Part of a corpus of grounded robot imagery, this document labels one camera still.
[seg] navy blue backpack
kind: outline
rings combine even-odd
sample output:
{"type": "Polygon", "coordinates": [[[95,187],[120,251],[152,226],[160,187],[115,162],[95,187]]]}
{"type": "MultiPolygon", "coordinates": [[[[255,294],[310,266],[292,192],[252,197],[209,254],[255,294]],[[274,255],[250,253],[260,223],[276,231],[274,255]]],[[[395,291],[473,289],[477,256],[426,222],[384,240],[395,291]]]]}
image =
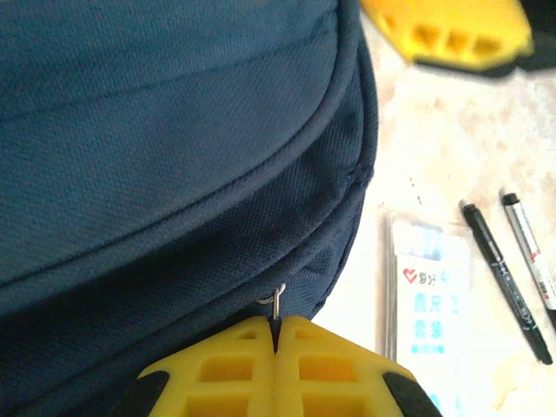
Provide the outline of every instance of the navy blue backpack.
{"type": "Polygon", "coordinates": [[[313,317],[376,139],[355,0],[0,0],[0,415],[102,417],[282,283],[313,317]]]}

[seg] red heart logo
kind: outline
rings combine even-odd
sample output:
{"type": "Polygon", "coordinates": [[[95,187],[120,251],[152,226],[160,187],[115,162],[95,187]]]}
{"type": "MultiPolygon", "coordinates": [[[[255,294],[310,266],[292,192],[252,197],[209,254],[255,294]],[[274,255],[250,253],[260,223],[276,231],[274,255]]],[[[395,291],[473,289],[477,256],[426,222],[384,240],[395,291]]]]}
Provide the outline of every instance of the red heart logo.
{"type": "Polygon", "coordinates": [[[407,278],[407,280],[409,281],[410,284],[413,284],[413,282],[415,281],[415,278],[417,278],[417,274],[415,273],[414,269],[405,268],[403,270],[403,274],[406,276],[406,278],[407,278]]]}

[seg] black marker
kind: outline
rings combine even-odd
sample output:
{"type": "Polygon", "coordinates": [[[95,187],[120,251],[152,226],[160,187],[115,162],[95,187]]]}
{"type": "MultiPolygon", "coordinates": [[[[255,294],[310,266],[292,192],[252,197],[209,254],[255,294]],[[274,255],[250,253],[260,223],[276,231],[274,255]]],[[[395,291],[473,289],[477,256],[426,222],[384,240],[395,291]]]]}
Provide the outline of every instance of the black marker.
{"type": "Polygon", "coordinates": [[[485,218],[474,204],[466,204],[461,201],[460,208],[463,212],[463,216],[466,218],[467,224],[473,231],[473,236],[475,237],[477,245],[479,245],[480,252],[493,271],[494,277],[508,305],[512,309],[515,319],[521,326],[521,330],[523,330],[523,334],[529,342],[531,349],[534,351],[535,356],[547,365],[552,364],[553,358],[551,358],[546,348],[545,340],[542,338],[537,323],[535,323],[518,286],[504,262],[504,257],[498,249],[493,235],[488,229],[485,218]]]}
{"type": "Polygon", "coordinates": [[[525,210],[520,199],[514,193],[507,193],[502,189],[500,198],[504,204],[507,218],[512,225],[515,237],[520,244],[521,252],[525,257],[531,275],[537,284],[540,297],[545,303],[546,311],[556,329],[556,282],[553,281],[548,270],[544,256],[540,252],[533,231],[527,220],[525,210]]]}

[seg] yellow plastic object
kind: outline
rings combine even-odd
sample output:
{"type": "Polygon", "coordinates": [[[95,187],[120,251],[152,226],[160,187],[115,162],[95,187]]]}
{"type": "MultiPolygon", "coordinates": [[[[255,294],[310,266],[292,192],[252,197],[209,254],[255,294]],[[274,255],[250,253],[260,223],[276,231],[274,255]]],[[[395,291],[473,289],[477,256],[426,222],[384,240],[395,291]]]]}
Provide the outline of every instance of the yellow plastic object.
{"type": "Polygon", "coordinates": [[[268,322],[246,320],[146,368],[169,381],[149,417],[402,417],[382,375],[403,367],[287,317],[278,352],[268,322]]]}
{"type": "Polygon", "coordinates": [[[519,0],[361,0],[408,61],[482,71],[533,53],[519,0]]]}

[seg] blue fabric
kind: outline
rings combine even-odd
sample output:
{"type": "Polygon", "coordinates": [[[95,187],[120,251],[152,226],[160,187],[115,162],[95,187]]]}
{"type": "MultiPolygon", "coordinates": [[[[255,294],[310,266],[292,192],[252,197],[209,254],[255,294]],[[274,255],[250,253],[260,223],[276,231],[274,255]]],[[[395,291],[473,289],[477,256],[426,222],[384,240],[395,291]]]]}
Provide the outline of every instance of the blue fabric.
{"type": "Polygon", "coordinates": [[[376,151],[357,2],[4,2],[0,45],[0,414],[323,305],[376,151]]]}

